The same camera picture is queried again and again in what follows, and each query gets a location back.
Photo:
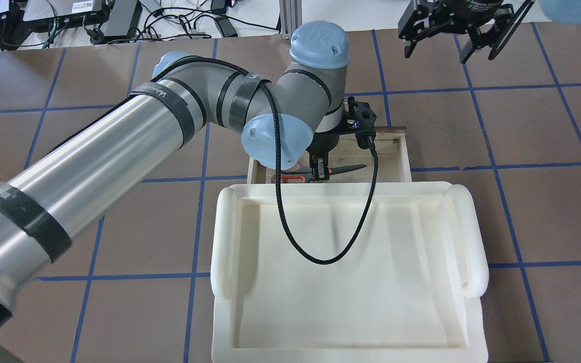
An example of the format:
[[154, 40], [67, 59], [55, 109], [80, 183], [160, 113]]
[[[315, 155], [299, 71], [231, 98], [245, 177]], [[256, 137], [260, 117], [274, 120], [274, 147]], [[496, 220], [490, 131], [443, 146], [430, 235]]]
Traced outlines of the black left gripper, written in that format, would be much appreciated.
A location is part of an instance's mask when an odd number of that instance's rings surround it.
[[340, 135], [333, 133], [315, 133], [307, 152], [309, 152], [309, 166], [313, 177], [320, 180], [330, 180], [330, 168], [328, 154], [339, 143]]

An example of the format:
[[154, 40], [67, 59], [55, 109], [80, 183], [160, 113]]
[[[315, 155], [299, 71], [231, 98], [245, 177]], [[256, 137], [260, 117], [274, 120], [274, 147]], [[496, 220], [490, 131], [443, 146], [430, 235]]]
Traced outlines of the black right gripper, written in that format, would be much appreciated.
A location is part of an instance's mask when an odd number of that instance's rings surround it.
[[466, 64], [475, 51], [495, 47], [513, 18], [512, 5], [503, 1], [412, 1], [397, 24], [397, 35], [410, 59], [425, 38], [467, 34], [470, 38], [459, 51], [459, 62]]

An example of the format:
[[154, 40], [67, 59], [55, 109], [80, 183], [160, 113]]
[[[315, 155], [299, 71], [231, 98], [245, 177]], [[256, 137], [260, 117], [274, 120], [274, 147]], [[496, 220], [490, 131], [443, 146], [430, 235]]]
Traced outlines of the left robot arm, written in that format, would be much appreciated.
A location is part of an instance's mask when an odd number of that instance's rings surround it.
[[[348, 35], [334, 23], [306, 23], [289, 53], [275, 82], [223, 60], [166, 53], [152, 80], [0, 183], [0, 328], [27, 283], [207, 124], [240, 133], [245, 152], [267, 168], [295, 166], [314, 134], [342, 115]], [[0, 362], [19, 358], [0, 346]]]

